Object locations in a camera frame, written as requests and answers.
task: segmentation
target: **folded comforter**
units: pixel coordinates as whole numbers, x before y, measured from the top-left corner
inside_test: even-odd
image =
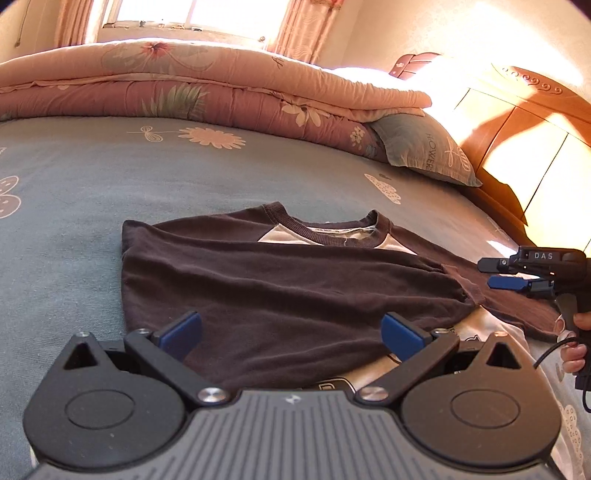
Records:
[[[384,160],[363,122],[422,115],[424,92],[351,82],[266,51],[142,39],[59,48],[0,64],[0,121],[163,116],[256,130]]]

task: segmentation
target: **finger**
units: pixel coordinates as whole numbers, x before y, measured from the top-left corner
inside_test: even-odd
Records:
[[[586,345],[577,345],[576,347],[566,347],[560,351],[560,358],[567,362],[569,360],[581,360],[587,354]]]
[[[591,330],[591,312],[576,313],[574,315],[574,324],[582,330]]]
[[[572,360],[562,364],[562,370],[568,374],[574,374],[585,366],[585,360]]]

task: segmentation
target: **wooden headboard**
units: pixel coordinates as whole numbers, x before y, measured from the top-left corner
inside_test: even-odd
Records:
[[[520,244],[591,256],[591,104],[519,67],[404,55],[390,75],[426,91],[426,112],[482,181],[460,191]]]

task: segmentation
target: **pillowcase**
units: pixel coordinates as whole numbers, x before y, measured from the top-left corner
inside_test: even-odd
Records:
[[[371,83],[380,88],[396,88],[396,90],[408,90],[409,84],[404,80],[392,77],[388,72],[361,67],[341,67],[330,72],[343,77],[351,82]]]
[[[369,124],[384,142],[395,167],[408,167],[436,180],[480,187],[466,154],[432,116],[397,113]]]

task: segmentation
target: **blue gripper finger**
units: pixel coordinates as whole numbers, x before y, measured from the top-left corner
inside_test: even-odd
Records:
[[[154,332],[155,345],[179,362],[201,341],[202,321],[197,312],[187,312],[162,330]]]
[[[430,333],[414,326],[396,313],[387,313],[382,318],[382,342],[403,362],[425,348],[432,340]]]
[[[493,275],[488,279],[488,286],[494,290],[525,290],[529,286],[529,281],[521,277],[504,277],[502,275]]]

